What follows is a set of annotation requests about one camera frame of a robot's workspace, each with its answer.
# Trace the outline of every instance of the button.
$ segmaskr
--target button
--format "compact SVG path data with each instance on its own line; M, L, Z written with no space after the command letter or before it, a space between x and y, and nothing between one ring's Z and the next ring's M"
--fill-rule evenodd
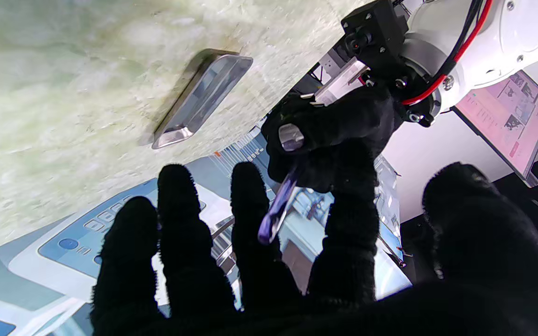
M94 219L91 220L90 222L84 224L84 227L85 228L90 228L90 230L92 231L99 231L101 230L102 228L105 227L105 225L99 223L98 221L95 221Z
M115 215L109 211L103 211L100 215L97 216L99 219L102 219L106 222L111 222L115 218Z
M70 238L64 238L60 240L58 244L66 250L73 250L78 247L78 242Z
M117 213L117 212L120 211L122 206L124 206L124 205L121 204L121 203L116 203L115 205L113 205L113 207L111 207L111 211Z

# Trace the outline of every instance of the screw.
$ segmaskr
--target screw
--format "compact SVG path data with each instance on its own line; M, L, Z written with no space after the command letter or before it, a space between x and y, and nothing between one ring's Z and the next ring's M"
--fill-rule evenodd
M406 87L406 82L403 79L398 78L396 79L396 87L398 89L404 89Z
M452 87L454 87L454 77L447 76L446 79L444 80L444 90L450 91Z
M408 115L408 118L410 119L410 121L412 121L413 123L418 123L420 120L421 120L421 116L414 113L414 112L410 112L410 114Z

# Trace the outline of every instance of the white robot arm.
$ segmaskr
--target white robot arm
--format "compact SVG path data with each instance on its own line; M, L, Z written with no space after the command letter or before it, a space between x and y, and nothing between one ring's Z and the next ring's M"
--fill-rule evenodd
M401 56L433 76L451 53L471 0L427 0L410 17ZM433 92L434 117L470 90L498 83L538 61L538 0L493 0L479 34Z

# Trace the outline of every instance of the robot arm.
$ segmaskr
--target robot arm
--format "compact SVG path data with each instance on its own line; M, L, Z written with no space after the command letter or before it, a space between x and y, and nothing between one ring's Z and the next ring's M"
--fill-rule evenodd
M338 55L368 66L363 82L384 80L403 98L403 118L425 127L470 90L538 61L538 0L425 0L408 25L377 0L341 23Z
M420 6L408 21L403 61L420 75L434 75L456 43L470 3L431 0ZM433 105L431 115L447 111L470 90L498 83L536 61L538 0L493 0L479 34L433 92L439 106Z

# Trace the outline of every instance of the red cable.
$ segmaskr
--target red cable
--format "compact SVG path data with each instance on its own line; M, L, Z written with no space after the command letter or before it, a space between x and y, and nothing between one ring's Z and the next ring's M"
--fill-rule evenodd
M483 25L485 25L485 20L487 19L487 16L489 15L489 10L491 10L491 6L493 5L493 0L487 0L485 2L485 7L483 8L483 13L481 14L481 17L479 18L478 22L476 23L476 26L474 26L474 30L470 33L470 36L466 39L464 44L460 47L458 53L454 56L454 61L457 63L462 55L466 52L466 49L472 44L472 41L476 36L479 34L481 28L483 28ZM402 104L404 105L412 105L416 104L418 102L423 101L423 99L429 97L436 89L441 85L441 83L446 80L447 75L441 75L435 82L431 84L431 86L423 93L419 94L418 96L414 98L410 98L407 100L403 100Z
M466 49L468 49L468 46L472 43L474 38L479 34L481 31L481 28L485 25L485 19L487 19L487 15L489 15L489 10L491 10L491 6L493 5L493 0L487 0L485 2L485 8L483 8L483 13L481 14L481 17L479 18L479 21L476 23L476 26L474 27L474 30L472 30L472 33L470 33L470 36L466 39L466 42L462 45L460 50L458 51L457 55L454 57L454 60L458 62L462 55L466 52Z

